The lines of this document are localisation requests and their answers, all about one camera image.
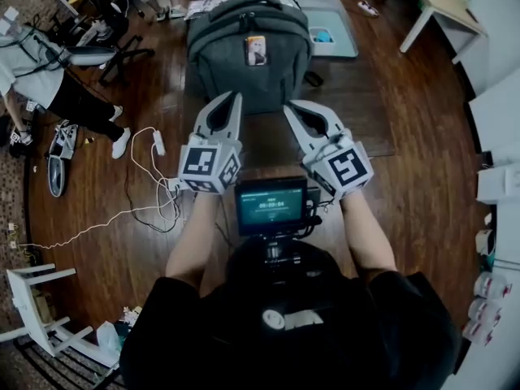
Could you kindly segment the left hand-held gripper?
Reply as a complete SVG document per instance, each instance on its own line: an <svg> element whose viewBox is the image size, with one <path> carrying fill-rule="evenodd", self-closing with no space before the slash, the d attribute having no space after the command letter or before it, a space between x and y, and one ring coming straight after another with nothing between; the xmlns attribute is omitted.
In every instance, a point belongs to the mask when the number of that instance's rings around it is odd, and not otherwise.
<svg viewBox="0 0 520 390"><path fill-rule="evenodd" d="M191 191L223 195L236 182L242 102L240 93L228 91L199 111L194 133L181 148L178 170L179 180Z"/></svg>

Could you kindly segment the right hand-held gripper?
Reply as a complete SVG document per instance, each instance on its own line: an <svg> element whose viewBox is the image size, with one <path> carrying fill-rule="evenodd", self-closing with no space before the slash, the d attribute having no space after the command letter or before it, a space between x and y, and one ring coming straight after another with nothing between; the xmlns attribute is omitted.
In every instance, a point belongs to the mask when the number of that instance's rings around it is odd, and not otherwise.
<svg viewBox="0 0 520 390"><path fill-rule="evenodd" d="M304 155L301 165L333 199L371 180L374 171L362 143L353 140L335 111L307 100L291 100L283 111Z"/></svg>

